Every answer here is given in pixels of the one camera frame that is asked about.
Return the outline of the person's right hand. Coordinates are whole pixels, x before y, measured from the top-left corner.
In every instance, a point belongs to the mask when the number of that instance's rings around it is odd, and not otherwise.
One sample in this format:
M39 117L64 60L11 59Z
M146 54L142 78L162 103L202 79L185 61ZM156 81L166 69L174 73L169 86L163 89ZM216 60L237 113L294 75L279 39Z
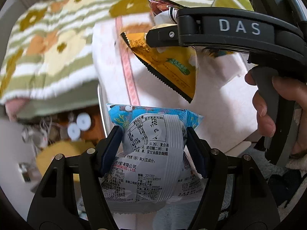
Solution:
M299 133L292 148L292 155L306 154L306 84L281 77L273 78L273 86L285 99L296 101L302 108ZM257 91L252 99L252 104L257 111L257 130L260 135L272 137L276 131L274 121L267 114L267 104Z

